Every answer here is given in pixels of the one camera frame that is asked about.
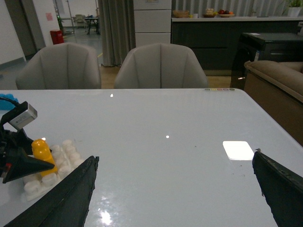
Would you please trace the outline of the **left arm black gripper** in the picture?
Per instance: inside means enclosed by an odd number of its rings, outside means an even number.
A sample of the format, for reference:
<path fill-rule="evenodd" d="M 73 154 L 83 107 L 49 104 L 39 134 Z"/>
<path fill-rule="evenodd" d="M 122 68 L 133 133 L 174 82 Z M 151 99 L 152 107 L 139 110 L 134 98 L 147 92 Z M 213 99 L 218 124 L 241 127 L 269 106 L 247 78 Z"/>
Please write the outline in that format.
<path fill-rule="evenodd" d="M 12 132 L 4 129 L 11 119 L 11 110 L 0 121 L 0 176 L 7 183 L 27 175 L 50 170 L 54 164 L 31 157 L 30 139 L 24 129 Z"/>

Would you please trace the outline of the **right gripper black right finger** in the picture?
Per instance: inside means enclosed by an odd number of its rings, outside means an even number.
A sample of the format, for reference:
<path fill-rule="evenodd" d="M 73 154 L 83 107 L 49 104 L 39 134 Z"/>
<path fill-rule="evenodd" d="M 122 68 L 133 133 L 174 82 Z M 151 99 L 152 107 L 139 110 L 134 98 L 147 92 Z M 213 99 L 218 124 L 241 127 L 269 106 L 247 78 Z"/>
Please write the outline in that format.
<path fill-rule="evenodd" d="M 303 225 L 303 178 L 260 151 L 252 166 L 261 192 L 279 227 Z"/>

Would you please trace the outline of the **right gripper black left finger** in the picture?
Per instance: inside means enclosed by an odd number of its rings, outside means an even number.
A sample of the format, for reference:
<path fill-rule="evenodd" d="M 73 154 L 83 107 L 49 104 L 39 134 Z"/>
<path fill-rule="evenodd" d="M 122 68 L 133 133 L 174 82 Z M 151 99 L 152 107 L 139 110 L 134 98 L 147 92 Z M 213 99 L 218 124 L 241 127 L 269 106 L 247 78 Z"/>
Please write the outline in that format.
<path fill-rule="evenodd" d="M 99 157 L 90 156 L 7 227 L 82 227 L 95 189 Z"/>

